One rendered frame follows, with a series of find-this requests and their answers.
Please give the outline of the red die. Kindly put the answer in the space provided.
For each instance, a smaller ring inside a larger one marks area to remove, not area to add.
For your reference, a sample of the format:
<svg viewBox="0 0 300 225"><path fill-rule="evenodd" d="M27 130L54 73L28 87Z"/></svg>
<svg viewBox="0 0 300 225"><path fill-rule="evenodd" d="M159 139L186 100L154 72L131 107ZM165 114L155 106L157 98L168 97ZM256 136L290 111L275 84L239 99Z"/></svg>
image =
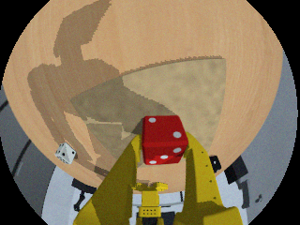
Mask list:
<svg viewBox="0 0 300 225"><path fill-rule="evenodd" d="M142 121L142 156L146 165L178 163L188 137L178 115L145 116Z"/></svg>

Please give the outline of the tan textured mat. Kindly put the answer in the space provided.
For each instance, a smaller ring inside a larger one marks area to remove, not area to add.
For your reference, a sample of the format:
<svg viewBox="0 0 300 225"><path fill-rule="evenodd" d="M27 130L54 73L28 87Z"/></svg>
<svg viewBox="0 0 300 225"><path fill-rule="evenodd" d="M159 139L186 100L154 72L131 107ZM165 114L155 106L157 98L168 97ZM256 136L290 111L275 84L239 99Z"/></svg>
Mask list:
<svg viewBox="0 0 300 225"><path fill-rule="evenodd" d="M178 115L208 153L221 116L226 69L224 58L148 67L94 86L70 102L116 159L142 134L143 118L160 115Z"/></svg>

